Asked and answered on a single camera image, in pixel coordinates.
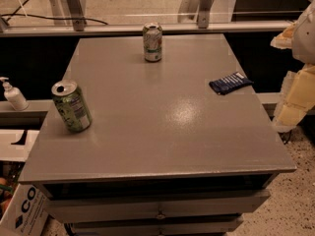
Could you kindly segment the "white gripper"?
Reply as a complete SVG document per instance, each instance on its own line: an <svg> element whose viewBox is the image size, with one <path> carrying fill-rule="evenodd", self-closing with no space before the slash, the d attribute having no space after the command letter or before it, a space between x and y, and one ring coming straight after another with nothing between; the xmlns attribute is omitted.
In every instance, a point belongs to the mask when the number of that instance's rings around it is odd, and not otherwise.
<svg viewBox="0 0 315 236"><path fill-rule="evenodd" d="M288 71L283 79L280 100L272 121L274 129L286 133L294 129L315 106L315 1L270 45L291 49L295 59L305 63L297 73Z"/></svg>

